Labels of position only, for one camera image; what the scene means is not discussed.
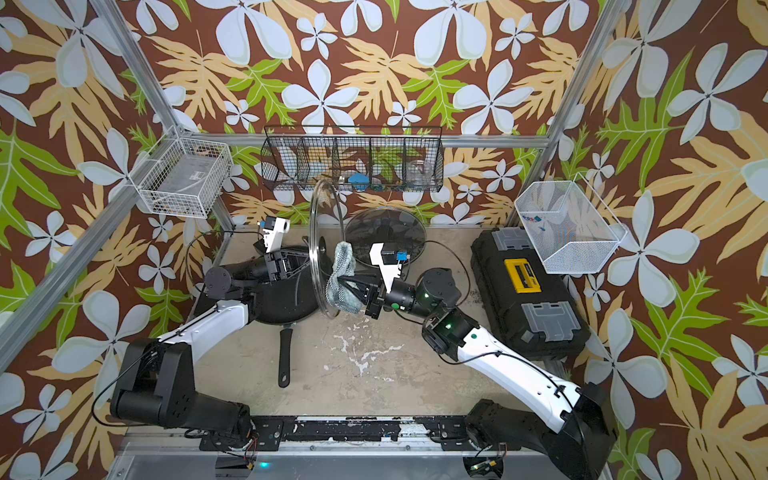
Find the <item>green microfibre cloth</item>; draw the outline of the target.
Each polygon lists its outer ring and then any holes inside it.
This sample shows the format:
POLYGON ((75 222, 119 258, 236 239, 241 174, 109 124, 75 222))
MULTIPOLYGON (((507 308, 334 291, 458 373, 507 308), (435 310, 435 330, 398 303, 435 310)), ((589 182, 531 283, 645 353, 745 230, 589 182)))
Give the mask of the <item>green microfibre cloth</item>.
POLYGON ((340 311, 344 311, 345 296, 353 294, 344 285, 339 284, 339 277, 342 275, 355 275, 356 260, 353 254, 353 247, 349 242, 339 242, 335 247, 334 262, 330 278, 326 285, 326 300, 328 303, 340 311))

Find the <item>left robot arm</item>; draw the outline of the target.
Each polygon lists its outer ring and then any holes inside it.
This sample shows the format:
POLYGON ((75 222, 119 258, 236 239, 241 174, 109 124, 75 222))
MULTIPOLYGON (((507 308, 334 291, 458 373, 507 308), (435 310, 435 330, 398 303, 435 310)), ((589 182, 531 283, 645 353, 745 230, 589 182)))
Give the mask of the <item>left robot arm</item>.
POLYGON ((253 430, 247 405, 197 391, 194 365, 219 342, 253 322, 283 325, 313 313, 309 252, 284 247, 211 268, 203 298, 210 306, 154 339, 133 341, 111 391, 113 417, 163 428, 202 431, 241 445, 253 430))

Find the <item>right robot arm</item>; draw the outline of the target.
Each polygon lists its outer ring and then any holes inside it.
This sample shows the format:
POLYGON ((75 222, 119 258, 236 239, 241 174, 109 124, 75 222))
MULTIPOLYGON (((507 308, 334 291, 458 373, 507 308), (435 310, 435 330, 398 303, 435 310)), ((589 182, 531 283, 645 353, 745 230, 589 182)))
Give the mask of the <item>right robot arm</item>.
POLYGON ((335 274, 326 296, 339 310, 355 299, 371 318, 384 308, 422 318, 423 339, 445 363, 482 373, 525 405, 519 411, 479 401, 465 418, 468 437, 478 448, 526 448, 547 455, 569 479, 600 477, 618 439, 607 394, 593 383, 564 380, 497 340, 461 310, 450 270, 429 269, 416 284, 335 274))

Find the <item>glass pot lid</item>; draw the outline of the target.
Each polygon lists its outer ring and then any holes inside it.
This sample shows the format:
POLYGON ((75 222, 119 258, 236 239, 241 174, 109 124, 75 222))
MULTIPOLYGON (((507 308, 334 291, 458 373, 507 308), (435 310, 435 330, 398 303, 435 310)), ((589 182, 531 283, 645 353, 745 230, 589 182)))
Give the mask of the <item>glass pot lid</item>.
POLYGON ((326 289, 333 271, 335 247, 345 238, 342 202, 334 184, 320 180, 313 190, 309 220, 309 262, 313 292, 318 308, 333 319, 339 314, 326 297, 326 289))

